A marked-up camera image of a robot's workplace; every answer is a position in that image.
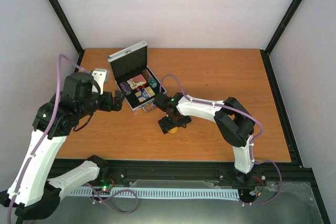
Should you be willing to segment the yellow big blind button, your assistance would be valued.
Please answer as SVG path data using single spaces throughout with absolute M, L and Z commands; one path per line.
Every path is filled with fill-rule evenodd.
M 177 132 L 177 130 L 178 130 L 178 128 L 177 128 L 177 127 L 174 127 L 174 128 L 172 128 L 172 129 L 168 130 L 168 132 L 171 133 L 171 134 L 174 134 L 174 133 Z

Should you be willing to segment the aluminium poker case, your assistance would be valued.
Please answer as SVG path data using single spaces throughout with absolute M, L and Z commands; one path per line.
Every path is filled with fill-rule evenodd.
M 113 53 L 107 56 L 107 61 L 131 110 L 153 110 L 154 98 L 160 92 L 166 93 L 166 89 L 148 66 L 147 42 L 141 41 Z

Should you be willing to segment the red playing card deck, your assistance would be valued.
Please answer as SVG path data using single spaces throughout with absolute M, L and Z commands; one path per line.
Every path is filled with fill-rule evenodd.
M 133 78 L 130 78 L 128 81 L 127 81 L 129 87 L 134 90 L 134 89 L 137 89 L 138 87 L 140 86 L 143 86 L 147 83 L 145 77 L 142 75 L 142 74 L 139 74 Z

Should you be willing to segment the yellow card box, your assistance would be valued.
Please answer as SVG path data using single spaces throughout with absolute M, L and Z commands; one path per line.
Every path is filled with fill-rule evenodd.
M 144 102 L 151 97 L 155 96 L 155 92 L 152 90 L 151 87 L 145 87 L 145 88 L 138 88 L 135 93 L 136 98 L 139 102 Z

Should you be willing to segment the blue chip stack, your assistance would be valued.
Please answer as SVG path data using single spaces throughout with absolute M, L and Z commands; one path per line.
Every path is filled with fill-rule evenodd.
M 150 86 L 151 88 L 156 88 L 158 86 L 158 83 L 156 81 L 151 81 Z
M 155 80 L 153 77 L 151 77 L 151 78 L 148 79 L 148 83 L 149 83 L 150 85 L 152 85 L 152 84 L 156 84 L 156 80 Z

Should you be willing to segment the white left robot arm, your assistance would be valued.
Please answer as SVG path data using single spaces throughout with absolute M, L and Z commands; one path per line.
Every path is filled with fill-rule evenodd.
M 104 91 L 106 74 L 75 72 L 67 76 L 64 87 L 41 106 L 33 121 L 31 141 L 17 177 L 1 192 L 1 205 L 14 209 L 17 223 L 48 218 L 61 200 L 77 187 L 109 177 L 105 159 L 92 155 L 78 167 L 55 178 L 48 178 L 60 147 L 71 132 L 82 130 L 79 121 L 96 111 L 120 111 L 124 92 Z

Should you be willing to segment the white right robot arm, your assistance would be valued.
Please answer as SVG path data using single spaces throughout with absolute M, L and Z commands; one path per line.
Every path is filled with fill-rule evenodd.
M 251 157 L 251 140 L 255 122 L 245 108 L 233 97 L 226 101 L 196 99 L 178 92 L 173 97 L 159 93 L 154 104 L 166 116 L 158 121 L 164 134 L 186 128 L 191 117 L 215 123 L 223 139 L 233 147 L 234 172 L 232 177 L 241 184 L 247 184 L 253 177 L 254 160 Z

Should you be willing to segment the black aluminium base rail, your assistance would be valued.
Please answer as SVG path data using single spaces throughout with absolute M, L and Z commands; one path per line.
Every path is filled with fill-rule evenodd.
M 220 186 L 250 187 L 256 178 L 265 176 L 267 182 L 313 182 L 311 168 L 296 163 L 277 163 L 280 171 L 271 163 L 256 165 L 248 175 L 234 171 L 232 162 L 164 162 L 164 161 L 118 161 L 108 160 L 108 175 L 118 185 L 127 186 L 137 180 L 184 180 L 205 181 Z

